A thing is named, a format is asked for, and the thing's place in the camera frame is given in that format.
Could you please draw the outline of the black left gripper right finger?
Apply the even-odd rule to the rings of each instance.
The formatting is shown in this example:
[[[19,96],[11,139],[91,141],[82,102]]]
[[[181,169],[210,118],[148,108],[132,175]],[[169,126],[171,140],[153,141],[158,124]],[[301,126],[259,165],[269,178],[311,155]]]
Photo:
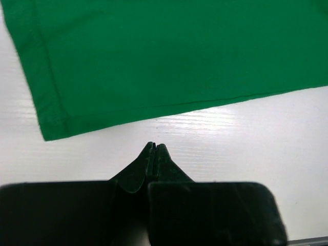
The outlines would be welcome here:
[[[194,182],[171,158],[165,144],[156,147],[153,178],[163,182]]]

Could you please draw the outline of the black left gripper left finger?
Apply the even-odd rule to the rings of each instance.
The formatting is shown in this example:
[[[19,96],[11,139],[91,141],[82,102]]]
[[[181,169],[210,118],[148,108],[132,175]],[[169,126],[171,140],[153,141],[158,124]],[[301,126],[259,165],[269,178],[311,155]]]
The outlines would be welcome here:
[[[110,179],[127,193],[138,192],[148,176],[152,176],[156,144],[148,142],[137,158]]]

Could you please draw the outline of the green t-shirt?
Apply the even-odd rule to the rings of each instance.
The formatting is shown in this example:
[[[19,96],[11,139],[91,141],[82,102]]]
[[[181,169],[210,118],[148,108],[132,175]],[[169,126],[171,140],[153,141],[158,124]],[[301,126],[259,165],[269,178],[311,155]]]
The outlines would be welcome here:
[[[2,1],[44,140],[327,85],[327,1]]]

